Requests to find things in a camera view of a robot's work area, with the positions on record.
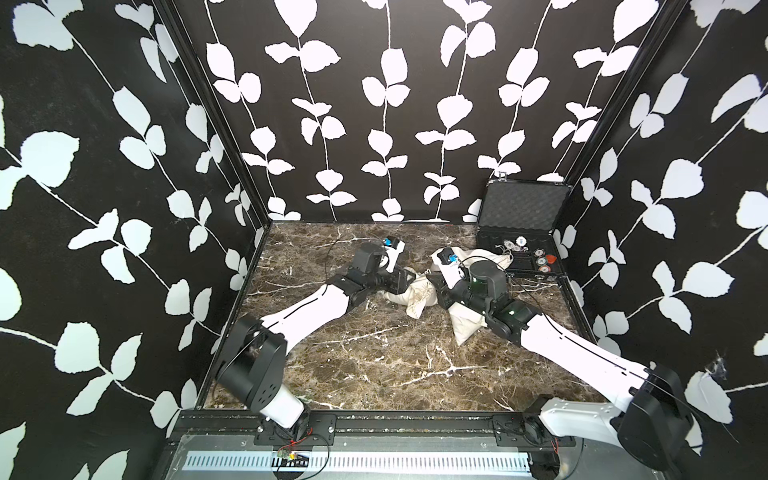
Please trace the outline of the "cream bag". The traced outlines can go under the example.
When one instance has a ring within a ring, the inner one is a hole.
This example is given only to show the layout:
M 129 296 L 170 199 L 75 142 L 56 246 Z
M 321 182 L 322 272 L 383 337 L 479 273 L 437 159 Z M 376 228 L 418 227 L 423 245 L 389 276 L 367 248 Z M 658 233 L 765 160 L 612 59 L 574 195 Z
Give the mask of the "cream bag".
M 463 345 L 478 330 L 487 327 L 483 314 L 477 313 L 459 302 L 453 303 L 449 307 L 448 313 L 458 346 Z
M 473 263 L 481 260 L 489 260 L 497 264 L 500 268 L 506 269 L 512 264 L 512 261 L 514 259 L 514 257 L 509 254 L 495 254 L 491 251 L 483 250 L 483 249 L 463 249 L 458 246 L 447 246 L 447 247 L 451 247 L 454 250 L 455 254 L 458 256 L 458 259 L 460 261 L 461 268 L 468 268 Z M 433 260 L 433 255 L 442 248 L 443 247 L 439 247 L 437 250 L 435 250 L 431 254 L 431 259 L 433 263 L 431 270 L 435 273 L 440 272 L 440 270 Z
M 420 274 L 402 294 L 387 294 L 387 298 L 395 304 L 406 307 L 406 315 L 419 319 L 427 307 L 438 303 L 435 286 L 426 275 Z

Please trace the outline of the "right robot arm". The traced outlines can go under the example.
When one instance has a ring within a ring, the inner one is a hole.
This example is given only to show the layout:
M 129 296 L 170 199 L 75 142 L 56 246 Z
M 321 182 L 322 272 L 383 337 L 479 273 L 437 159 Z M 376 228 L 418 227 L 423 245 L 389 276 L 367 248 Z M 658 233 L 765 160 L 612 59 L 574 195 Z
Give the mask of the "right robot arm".
M 666 478 L 681 478 L 678 459 L 694 418 L 677 373 L 624 359 L 512 297 L 506 273 L 490 260 L 465 265 L 449 254 L 435 257 L 433 264 L 437 270 L 428 279 L 452 319 L 488 328 L 559 365 L 604 397 L 602 403 L 545 400 L 537 416 L 550 434 L 620 447 Z

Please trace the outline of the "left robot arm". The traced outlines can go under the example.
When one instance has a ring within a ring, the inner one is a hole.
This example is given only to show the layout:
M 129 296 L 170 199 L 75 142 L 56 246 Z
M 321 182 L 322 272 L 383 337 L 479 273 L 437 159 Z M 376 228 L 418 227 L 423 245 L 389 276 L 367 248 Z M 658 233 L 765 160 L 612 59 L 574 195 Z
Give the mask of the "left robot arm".
M 283 384 L 289 352 L 369 296 L 380 291 L 405 293 L 416 274 L 397 265 L 404 250 L 405 242 L 396 237 L 365 243 L 344 271 L 330 276 L 308 297 L 273 314 L 248 314 L 238 320 L 214 367 L 217 384 L 250 411 L 301 436 L 309 408 Z

